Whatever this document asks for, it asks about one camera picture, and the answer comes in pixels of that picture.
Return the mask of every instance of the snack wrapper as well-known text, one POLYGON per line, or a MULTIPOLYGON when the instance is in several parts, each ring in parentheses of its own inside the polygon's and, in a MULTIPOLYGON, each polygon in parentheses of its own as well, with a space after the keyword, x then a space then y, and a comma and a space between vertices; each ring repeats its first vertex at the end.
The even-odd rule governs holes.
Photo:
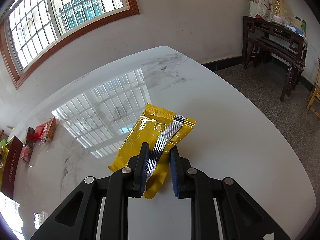
POLYGON ((35 129, 35 133, 34 133, 34 137, 33 137, 33 141, 39 141, 40 140, 40 137, 41 135, 43 134, 43 130, 44 130, 44 127, 46 126, 46 122, 41 124, 41 125, 38 125, 35 129))
POLYGON ((22 154, 21 154, 21 160, 25 163, 25 164, 29 164, 30 162, 30 158, 31 158, 31 155, 32 155, 32 149, 30 146, 28 145, 25 145, 23 146, 22 148, 22 154))
POLYGON ((33 149, 34 137, 35 137, 35 130, 32 127, 28 127, 26 131, 25 145, 28 145, 31 149, 33 149))
POLYGON ((182 125, 165 144, 163 152, 156 163, 156 167, 152 172, 151 177, 147 180, 144 196, 148 199, 152 199, 164 183, 169 170, 171 148, 185 138, 196 124, 195 120, 185 117, 181 119, 180 117, 183 116, 147 104, 129 136, 118 150, 115 160, 109 166, 109 169, 112 171, 117 171, 126 167, 131 157, 139 155, 143 142, 149 144, 150 153, 152 155, 154 147, 156 146, 159 137, 161 137, 160 134, 171 125, 174 120, 180 120, 182 125))
POLYGON ((52 117, 45 123, 43 133, 40 137, 40 143, 43 144, 53 139, 54 132, 56 131, 57 119, 52 117))

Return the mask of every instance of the window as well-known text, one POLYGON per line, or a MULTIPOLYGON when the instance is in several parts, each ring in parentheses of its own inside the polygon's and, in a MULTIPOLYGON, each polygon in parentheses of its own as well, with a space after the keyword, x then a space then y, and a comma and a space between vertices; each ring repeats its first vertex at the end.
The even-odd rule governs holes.
POLYGON ((15 0, 0 25, 0 39, 7 44, 1 42, 0 49, 16 88, 58 50, 54 49, 56 44, 72 41, 65 37, 77 38, 79 35, 73 33, 82 27, 85 30, 80 33, 84 34, 137 13, 135 0, 15 0))

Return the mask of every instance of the silver bolt head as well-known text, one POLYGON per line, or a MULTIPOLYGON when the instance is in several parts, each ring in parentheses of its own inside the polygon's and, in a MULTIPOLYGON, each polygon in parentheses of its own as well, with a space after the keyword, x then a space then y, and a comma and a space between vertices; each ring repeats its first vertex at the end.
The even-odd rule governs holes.
POLYGON ((124 167, 124 168, 122 168, 122 173, 130 173, 131 172, 131 168, 129 168, 129 167, 124 167))
POLYGON ((187 173, 189 174, 196 174, 197 173, 197 170, 195 168, 189 168, 187 169, 187 173))
POLYGON ((233 179, 231 179, 231 178, 225 178, 225 179, 224 179, 224 183, 225 183, 225 184, 232 185, 233 182, 234 182, 234 181, 233 181, 233 179))
POLYGON ((86 177, 85 179, 84 179, 84 182, 86 183, 86 184, 90 184, 90 183, 92 183, 94 181, 94 178, 93 177, 86 177))

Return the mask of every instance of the newspaper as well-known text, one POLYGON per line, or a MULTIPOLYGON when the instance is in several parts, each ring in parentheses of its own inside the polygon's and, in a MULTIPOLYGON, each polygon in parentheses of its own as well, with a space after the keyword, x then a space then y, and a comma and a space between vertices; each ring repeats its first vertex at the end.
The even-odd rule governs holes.
POLYGON ((250 17, 262 18, 265 21, 268 20, 269 10, 270 10, 269 0, 249 0, 249 3, 250 3, 250 10, 249 10, 250 17))

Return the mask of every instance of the wooden chair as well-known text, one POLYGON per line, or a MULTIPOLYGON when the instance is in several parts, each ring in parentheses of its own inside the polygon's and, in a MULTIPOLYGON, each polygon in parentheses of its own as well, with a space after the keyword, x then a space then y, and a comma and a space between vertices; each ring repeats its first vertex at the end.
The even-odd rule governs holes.
POLYGON ((318 74, 317 74, 317 78, 316 78, 316 82, 313 85, 313 90, 310 93, 309 96, 309 104, 307 106, 307 109, 311 109, 319 118, 320 118, 320 114, 312 107, 313 101, 316 100, 318 103, 320 102, 320 87, 318 86, 318 81, 319 81, 319 76, 320 76, 320 59, 318 58, 319 61, 319 68, 318 68, 318 74))
POLYGON ((4 130, 2 130, 1 132, 0 132, 0 140, 2 140, 2 137, 4 137, 6 140, 8 139, 8 135, 4 132, 4 130))

